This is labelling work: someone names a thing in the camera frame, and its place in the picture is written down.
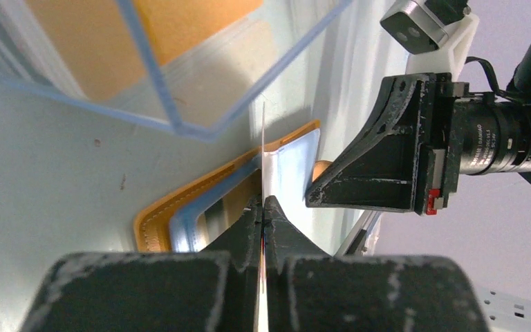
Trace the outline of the clear plastic card tray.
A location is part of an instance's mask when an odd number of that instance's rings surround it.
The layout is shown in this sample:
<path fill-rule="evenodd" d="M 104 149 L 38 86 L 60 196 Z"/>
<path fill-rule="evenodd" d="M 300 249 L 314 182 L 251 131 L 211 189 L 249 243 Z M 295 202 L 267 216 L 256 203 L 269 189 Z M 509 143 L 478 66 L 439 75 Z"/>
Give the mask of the clear plastic card tray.
<path fill-rule="evenodd" d="M 348 1 L 0 1 L 0 83 L 211 140 Z"/>

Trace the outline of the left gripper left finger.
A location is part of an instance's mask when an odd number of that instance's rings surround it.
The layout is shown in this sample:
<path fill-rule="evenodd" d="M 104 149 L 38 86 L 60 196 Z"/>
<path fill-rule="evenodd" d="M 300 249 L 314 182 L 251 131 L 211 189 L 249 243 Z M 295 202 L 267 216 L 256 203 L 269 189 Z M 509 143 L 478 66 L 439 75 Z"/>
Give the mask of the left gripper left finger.
<path fill-rule="evenodd" d="M 262 202 L 199 252 L 75 252 L 46 273 L 22 331 L 253 331 Z"/>

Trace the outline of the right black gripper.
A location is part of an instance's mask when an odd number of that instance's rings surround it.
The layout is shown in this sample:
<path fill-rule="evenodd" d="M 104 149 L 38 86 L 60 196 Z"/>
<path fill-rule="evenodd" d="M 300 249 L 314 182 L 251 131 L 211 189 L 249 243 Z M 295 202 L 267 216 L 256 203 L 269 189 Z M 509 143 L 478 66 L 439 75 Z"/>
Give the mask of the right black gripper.
<path fill-rule="evenodd" d="M 305 202 L 434 215 L 460 175 L 504 172 L 531 183 L 531 44 L 504 89 L 492 65 L 469 54 L 456 81 L 449 73 L 384 78 L 364 126 Z"/>

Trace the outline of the orange leather card holder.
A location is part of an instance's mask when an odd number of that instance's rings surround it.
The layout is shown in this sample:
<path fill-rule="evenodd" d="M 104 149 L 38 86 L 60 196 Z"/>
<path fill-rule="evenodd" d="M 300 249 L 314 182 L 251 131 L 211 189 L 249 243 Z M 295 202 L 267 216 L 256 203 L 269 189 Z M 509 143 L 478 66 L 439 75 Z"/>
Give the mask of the orange leather card holder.
<path fill-rule="evenodd" d="M 273 195 L 290 222 L 310 232 L 305 191 L 317 173 L 320 121 L 256 147 L 179 187 L 133 220 L 140 252 L 197 252 L 230 228 L 257 195 Z"/>

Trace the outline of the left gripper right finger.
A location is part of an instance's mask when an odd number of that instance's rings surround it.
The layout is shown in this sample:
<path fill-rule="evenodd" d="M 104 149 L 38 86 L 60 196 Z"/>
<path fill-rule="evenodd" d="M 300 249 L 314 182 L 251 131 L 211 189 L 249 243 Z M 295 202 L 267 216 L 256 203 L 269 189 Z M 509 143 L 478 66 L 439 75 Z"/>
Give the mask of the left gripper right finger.
<path fill-rule="evenodd" d="M 463 270 L 441 256 L 327 255 L 263 203 L 271 331 L 486 331 Z"/>

